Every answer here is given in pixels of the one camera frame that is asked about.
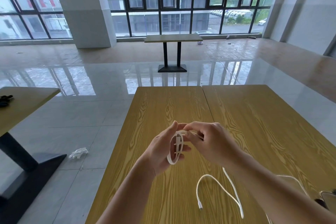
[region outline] plastic bag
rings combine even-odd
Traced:
[[[84,148],[80,148],[78,150],[75,150],[72,154],[70,154],[69,158],[80,158],[82,156],[82,154],[85,153],[85,154],[88,154],[89,151],[84,147]]]

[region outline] parked car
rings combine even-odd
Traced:
[[[210,35],[210,34],[215,34],[215,33],[211,32],[211,31],[196,31],[195,34],[198,34],[198,35]]]
[[[266,20],[267,20],[267,18],[265,18],[265,19],[259,21],[259,22],[258,22],[258,25],[260,25],[260,26],[264,25],[264,24],[266,23]]]

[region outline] pillar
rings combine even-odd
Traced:
[[[59,1],[77,48],[104,48],[116,44],[107,0]]]

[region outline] white wall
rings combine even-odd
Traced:
[[[336,0],[305,0],[287,43],[323,55],[336,35]]]
[[[336,0],[280,0],[280,3],[276,22],[266,29],[270,33],[264,37],[328,54],[336,40]]]

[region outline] table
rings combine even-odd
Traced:
[[[203,39],[198,34],[148,35],[145,43],[163,43],[164,65],[159,65],[158,72],[187,72],[186,65],[181,65],[181,42],[198,42]],[[167,42],[177,42],[177,64],[168,65]]]
[[[0,96],[13,95],[10,106],[0,108],[0,150],[17,163],[23,172],[0,195],[0,223],[17,223],[66,154],[38,153],[31,156],[9,133],[60,92],[58,88],[3,87]]]
[[[203,86],[213,120],[275,174],[301,181],[312,199],[336,188],[336,148],[266,85]],[[244,223],[268,221],[237,182]]]
[[[96,223],[135,161],[174,120],[213,121],[200,86],[137,88],[86,224]],[[202,175],[211,174],[229,192],[233,189],[221,167],[210,164],[191,147],[184,161],[155,178],[142,223],[222,223],[223,219],[226,223],[237,219],[239,223],[238,207],[210,178],[199,185],[203,209],[198,208],[195,189]]]

